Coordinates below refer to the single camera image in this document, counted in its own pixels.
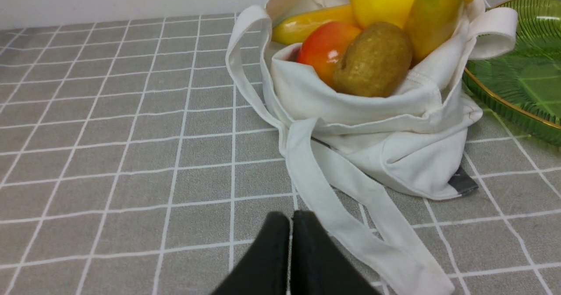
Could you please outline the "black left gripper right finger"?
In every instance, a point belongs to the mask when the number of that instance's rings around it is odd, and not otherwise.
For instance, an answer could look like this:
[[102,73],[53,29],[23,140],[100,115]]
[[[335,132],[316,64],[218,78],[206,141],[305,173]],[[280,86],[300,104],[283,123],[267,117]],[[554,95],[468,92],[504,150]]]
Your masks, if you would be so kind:
[[293,295],[380,294],[339,251],[312,211],[293,213]]

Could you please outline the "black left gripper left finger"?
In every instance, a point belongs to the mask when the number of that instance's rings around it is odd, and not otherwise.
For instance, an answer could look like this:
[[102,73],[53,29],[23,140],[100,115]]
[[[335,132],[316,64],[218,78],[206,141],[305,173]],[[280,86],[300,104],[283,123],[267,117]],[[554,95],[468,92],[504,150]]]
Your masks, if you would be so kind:
[[213,295],[286,294],[289,233],[289,220],[284,214],[268,213],[245,255]]

